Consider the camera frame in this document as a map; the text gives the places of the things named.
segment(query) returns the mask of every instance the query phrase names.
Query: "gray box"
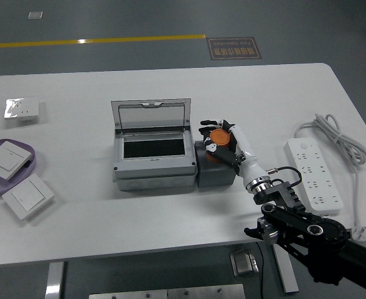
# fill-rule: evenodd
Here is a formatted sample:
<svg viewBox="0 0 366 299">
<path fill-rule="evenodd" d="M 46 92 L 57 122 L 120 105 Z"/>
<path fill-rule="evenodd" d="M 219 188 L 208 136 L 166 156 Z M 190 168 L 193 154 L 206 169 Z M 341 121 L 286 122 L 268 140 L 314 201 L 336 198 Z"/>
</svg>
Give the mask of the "gray box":
<svg viewBox="0 0 366 299">
<path fill-rule="evenodd" d="M 228 186 L 234 183 L 236 174 L 231 166 L 209 161 L 203 141 L 196 141 L 194 147 L 197 155 L 199 188 Z"/>
<path fill-rule="evenodd" d="M 120 190 L 191 186 L 197 163 L 191 99 L 112 101 L 113 181 Z"/>
</svg>

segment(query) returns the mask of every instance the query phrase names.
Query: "power strip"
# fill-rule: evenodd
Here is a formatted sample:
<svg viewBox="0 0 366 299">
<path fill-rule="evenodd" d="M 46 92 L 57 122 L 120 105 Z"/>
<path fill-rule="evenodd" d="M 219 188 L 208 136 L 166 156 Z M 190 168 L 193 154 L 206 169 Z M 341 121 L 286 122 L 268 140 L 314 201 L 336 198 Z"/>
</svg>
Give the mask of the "power strip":
<svg viewBox="0 0 366 299">
<path fill-rule="evenodd" d="M 337 214 L 344 204 L 315 139 L 290 139 L 285 150 L 291 165 L 302 173 L 298 188 L 306 210 L 319 216 Z"/>
</svg>

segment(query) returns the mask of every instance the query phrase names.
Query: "white table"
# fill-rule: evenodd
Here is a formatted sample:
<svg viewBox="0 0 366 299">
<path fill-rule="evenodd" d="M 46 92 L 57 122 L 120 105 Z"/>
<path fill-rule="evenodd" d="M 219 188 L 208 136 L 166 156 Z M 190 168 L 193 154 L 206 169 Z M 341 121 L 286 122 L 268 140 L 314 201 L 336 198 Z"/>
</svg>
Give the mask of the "white table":
<svg viewBox="0 0 366 299">
<path fill-rule="evenodd" d="M 6 99 L 38 97 L 39 122 L 3 118 Z M 140 70 L 0 77 L 0 139 L 31 145 L 34 172 L 55 199 L 20 221 L 0 197 L 0 265 L 104 257 L 248 242 L 260 206 L 233 186 L 121 192 L 112 182 L 114 121 L 110 101 L 191 98 L 199 122 L 224 118 L 246 133 L 265 169 L 288 165 L 283 146 L 315 113 L 334 114 L 343 132 L 366 146 L 366 126 L 325 64 Z M 312 136 L 304 130 L 301 136 Z M 335 217 L 353 226 L 353 175 L 334 147 L 319 145 L 344 200 Z M 278 173 L 274 178 L 292 179 Z M 360 171 L 360 218 L 366 225 L 366 165 Z"/>
</svg>

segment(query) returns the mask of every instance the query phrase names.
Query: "yellow floor line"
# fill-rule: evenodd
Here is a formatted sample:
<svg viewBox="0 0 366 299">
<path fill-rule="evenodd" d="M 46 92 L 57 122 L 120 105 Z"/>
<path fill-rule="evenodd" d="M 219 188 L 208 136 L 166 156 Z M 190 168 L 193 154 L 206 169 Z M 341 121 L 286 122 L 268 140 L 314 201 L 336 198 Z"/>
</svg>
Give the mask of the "yellow floor line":
<svg viewBox="0 0 366 299">
<path fill-rule="evenodd" d="M 35 47 L 38 45 L 100 44 L 105 42 L 148 42 L 154 40 L 204 39 L 204 38 L 205 34 L 191 34 L 186 36 L 141 36 L 141 37 L 115 37 L 109 39 L 44 40 L 41 42 L 3 42 L 0 43 L 0 48 Z"/>
</svg>

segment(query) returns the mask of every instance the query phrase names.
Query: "power cord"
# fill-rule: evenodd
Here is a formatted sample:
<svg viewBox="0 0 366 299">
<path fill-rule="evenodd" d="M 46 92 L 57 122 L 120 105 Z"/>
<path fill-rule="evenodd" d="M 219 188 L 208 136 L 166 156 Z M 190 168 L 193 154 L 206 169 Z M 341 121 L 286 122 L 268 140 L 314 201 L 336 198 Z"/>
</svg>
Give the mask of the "power cord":
<svg viewBox="0 0 366 299">
<path fill-rule="evenodd" d="M 355 191 L 354 191 L 354 229 L 352 229 L 352 238 L 356 241 L 366 241 L 366 229 L 361 227 L 359 219 L 359 172 L 358 167 L 366 162 L 366 148 L 358 141 L 348 137 L 340 131 L 340 127 L 336 118 L 327 114 L 323 117 L 316 114 L 316 119 L 300 125 L 294 134 L 298 138 L 299 131 L 305 128 L 318 128 L 337 146 L 342 156 L 349 162 L 350 167 L 355 174 Z"/>
<path fill-rule="evenodd" d="M 260 298 L 263 299 L 263 279 L 264 279 L 264 269 L 265 269 L 265 258 L 263 257 L 263 252 L 262 250 L 260 249 L 260 246 L 259 246 L 259 242 L 256 242 L 256 245 L 258 246 L 259 248 L 259 251 L 260 251 L 260 255 L 262 256 L 262 274 L 261 274 L 261 278 L 260 278 Z"/>
</svg>

